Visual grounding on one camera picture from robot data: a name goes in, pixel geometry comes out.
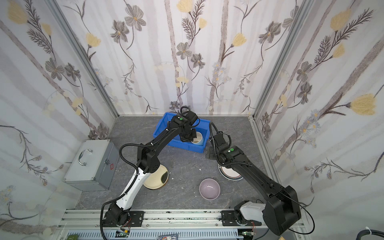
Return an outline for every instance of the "silver metal box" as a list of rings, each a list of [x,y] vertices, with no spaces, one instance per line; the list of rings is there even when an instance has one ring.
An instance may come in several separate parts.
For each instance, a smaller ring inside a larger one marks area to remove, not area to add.
[[[118,159],[119,151],[110,140],[85,141],[64,182],[82,191],[108,190]]]

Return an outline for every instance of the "red wire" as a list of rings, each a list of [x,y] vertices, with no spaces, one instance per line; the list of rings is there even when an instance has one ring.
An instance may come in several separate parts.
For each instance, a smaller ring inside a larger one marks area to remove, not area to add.
[[[123,226],[121,226],[121,228],[125,227],[127,224],[129,224],[129,222],[131,221],[131,219],[126,223],[124,224]]]
[[[256,233],[256,225],[253,223],[253,222],[251,222],[252,223],[252,225],[253,225],[253,227],[252,227],[252,231],[253,231],[253,229],[255,229],[255,233]]]

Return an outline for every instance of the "metal case handle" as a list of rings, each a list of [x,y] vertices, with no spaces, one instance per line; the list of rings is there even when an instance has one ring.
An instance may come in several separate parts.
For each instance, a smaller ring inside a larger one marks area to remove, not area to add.
[[[80,153],[80,155],[79,155],[79,159],[78,159],[78,160],[79,160],[79,163],[80,163],[80,165],[82,165],[82,166],[84,166],[84,167],[87,165],[87,163],[86,163],[86,162],[81,163],[81,162],[80,162],[80,158],[82,158],[82,156],[83,156],[83,154],[84,154],[85,151],[92,152],[92,149],[85,149],[85,150],[84,150],[82,153]]]

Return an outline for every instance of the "blue plastic bin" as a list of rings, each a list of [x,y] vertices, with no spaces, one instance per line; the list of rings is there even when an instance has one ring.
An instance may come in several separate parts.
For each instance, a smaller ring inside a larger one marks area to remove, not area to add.
[[[153,133],[153,136],[157,137],[162,131],[164,131],[164,129],[167,127],[167,122],[170,121],[172,119],[172,117],[175,115],[176,115],[175,113],[165,113],[163,118],[157,124],[156,130]],[[205,144],[207,143],[207,140],[209,139],[209,123],[210,123],[210,121],[208,121],[208,120],[200,119],[199,125],[197,127],[195,127],[196,131],[200,132],[203,135],[204,143],[202,146],[193,144],[191,142],[182,142],[180,140],[179,135],[174,137],[174,139],[172,139],[168,143],[168,145],[172,146],[172,147],[178,147],[181,149],[189,150],[189,151],[203,153],[204,148],[205,148]]]

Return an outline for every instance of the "purple bowl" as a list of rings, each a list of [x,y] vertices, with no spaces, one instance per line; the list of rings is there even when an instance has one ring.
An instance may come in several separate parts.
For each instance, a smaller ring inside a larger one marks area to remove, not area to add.
[[[212,178],[207,178],[200,183],[199,191],[204,199],[214,200],[220,195],[220,186]]]

